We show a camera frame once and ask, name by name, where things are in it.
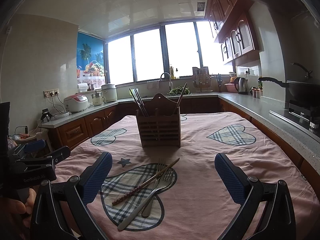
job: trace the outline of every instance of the hand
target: hand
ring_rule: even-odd
[[[11,198],[1,198],[0,197],[0,210],[8,216],[8,219],[12,222],[11,214],[31,214],[33,210],[33,205],[36,200],[36,192],[33,189],[29,189],[29,197],[25,204],[22,202],[11,199]],[[25,227],[30,228],[31,216],[26,217],[23,220]]]

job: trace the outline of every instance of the dish rack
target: dish rack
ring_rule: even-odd
[[[211,92],[212,89],[212,82],[209,75],[208,67],[197,68],[192,67],[193,73],[193,87],[196,89],[197,92]]]
[[[180,108],[162,94],[145,103],[151,116],[144,117],[137,110],[137,124],[142,147],[181,146]]]

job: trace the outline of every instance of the stainless steel kettle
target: stainless steel kettle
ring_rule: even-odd
[[[234,80],[234,85],[236,90],[238,91],[238,94],[241,94],[241,95],[248,94],[248,81],[245,78],[237,77]]]

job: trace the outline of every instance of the wall socket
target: wall socket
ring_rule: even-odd
[[[58,92],[58,95],[60,94],[59,93],[59,88],[43,91],[44,98],[51,97],[51,93],[52,93],[52,96],[54,97],[54,96],[56,96],[56,94],[55,94],[56,92]]]

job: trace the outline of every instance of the gray star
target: gray star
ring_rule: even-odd
[[[131,162],[129,162],[130,159],[123,159],[121,158],[121,161],[117,162],[118,164],[121,164],[122,167],[126,166],[127,164],[131,164]]]

